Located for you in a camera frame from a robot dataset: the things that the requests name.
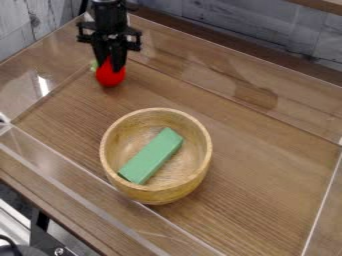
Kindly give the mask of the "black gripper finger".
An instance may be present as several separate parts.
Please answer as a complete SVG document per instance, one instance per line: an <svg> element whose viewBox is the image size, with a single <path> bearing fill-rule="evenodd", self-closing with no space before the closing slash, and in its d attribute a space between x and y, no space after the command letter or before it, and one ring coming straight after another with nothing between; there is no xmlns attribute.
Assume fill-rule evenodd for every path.
<svg viewBox="0 0 342 256"><path fill-rule="evenodd" d="M94 42L93 49L94 49L98 65L102 66L110 55L107 44L102 41Z"/></svg>
<svg viewBox="0 0 342 256"><path fill-rule="evenodd" d="M113 70L119 72L126 65L127 60L127 42L115 42L111 45L111 64Z"/></svg>

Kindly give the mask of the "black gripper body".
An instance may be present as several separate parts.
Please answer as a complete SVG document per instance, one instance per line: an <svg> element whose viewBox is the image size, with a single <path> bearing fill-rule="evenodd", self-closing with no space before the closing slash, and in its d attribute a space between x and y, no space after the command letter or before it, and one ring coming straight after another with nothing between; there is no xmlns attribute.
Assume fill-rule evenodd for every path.
<svg viewBox="0 0 342 256"><path fill-rule="evenodd" d="M78 41L91 42L91 35L85 33L85 30L90 30L103 40L122 39L127 43L129 50L139 51L142 49L142 31L133 28L129 22L129 12L133 8L126 3L93 3L91 10L94 20L77 24Z"/></svg>

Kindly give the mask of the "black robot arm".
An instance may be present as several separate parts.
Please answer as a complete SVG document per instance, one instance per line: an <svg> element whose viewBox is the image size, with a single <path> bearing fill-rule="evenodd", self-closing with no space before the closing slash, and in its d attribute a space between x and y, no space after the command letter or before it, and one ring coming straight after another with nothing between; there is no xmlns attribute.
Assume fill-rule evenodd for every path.
<svg viewBox="0 0 342 256"><path fill-rule="evenodd" d="M118 73L127 62L130 51L142 50L143 32L129 25L126 0L91 0L94 20L77 24L78 41L93 46L99 65L110 61Z"/></svg>

